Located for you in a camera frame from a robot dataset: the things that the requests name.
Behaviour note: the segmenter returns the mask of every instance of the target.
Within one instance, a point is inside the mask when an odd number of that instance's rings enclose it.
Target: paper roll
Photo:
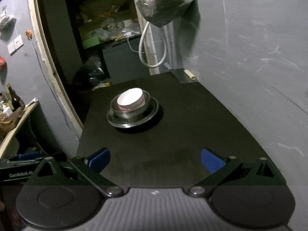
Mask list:
[[[186,75],[188,75],[190,77],[190,79],[192,79],[192,80],[197,79],[197,77],[195,77],[195,75],[192,72],[190,72],[188,69],[185,69],[184,72],[185,72]]]

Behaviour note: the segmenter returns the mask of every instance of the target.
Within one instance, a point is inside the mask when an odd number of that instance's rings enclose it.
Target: brown bottle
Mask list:
[[[20,97],[16,95],[16,93],[14,92],[14,90],[12,89],[10,84],[7,84],[7,88],[10,92],[11,102],[12,102],[12,105],[13,105],[14,111],[15,111],[16,109],[18,109],[20,107],[20,103],[19,103]]]

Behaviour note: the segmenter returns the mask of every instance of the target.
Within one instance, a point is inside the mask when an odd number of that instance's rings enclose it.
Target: red object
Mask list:
[[[6,64],[7,62],[5,61],[5,59],[0,56],[0,70],[4,68]]]
[[[28,29],[27,31],[26,31],[26,36],[27,36],[27,38],[30,40],[30,39],[32,39],[32,30],[31,29]]]

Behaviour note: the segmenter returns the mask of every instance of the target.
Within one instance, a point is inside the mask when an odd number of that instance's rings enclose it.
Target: metal screw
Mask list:
[[[112,186],[112,187],[107,188],[106,192],[109,195],[116,196],[122,193],[122,189],[118,186]]]
[[[205,192],[205,189],[201,186],[194,186],[190,188],[190,192],[194,195],[201,195]]]

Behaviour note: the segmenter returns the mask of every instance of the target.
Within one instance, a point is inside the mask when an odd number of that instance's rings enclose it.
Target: bowl rim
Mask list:
[[[140,92],[141,92],[141,95],[139,96],[139,98],[138,98],[136,101],[134,101],[133,103],[130,103],[130,104],[120,104],[120,103],[119,103],[120,97],[123,96],[125,93],[128,93],[129,91],[133,91],[133,90],[138,91],[138,96],[140,95]],[[128,90],[124,91],[123,93],[121,93],[121,94],[118,96],[116,102],[117,102],[117,104],[118,104],[119,106],[126,107],[126,106],[129,106],[129,105],[134,104],[135,102],[138,102],[138,101],[142,98],[142,96],[144,96],[144,91],[143,91],[143,89],[137,88],[137,87],[136,87],[136,88],[131,88],[131,89],[128,89]]]

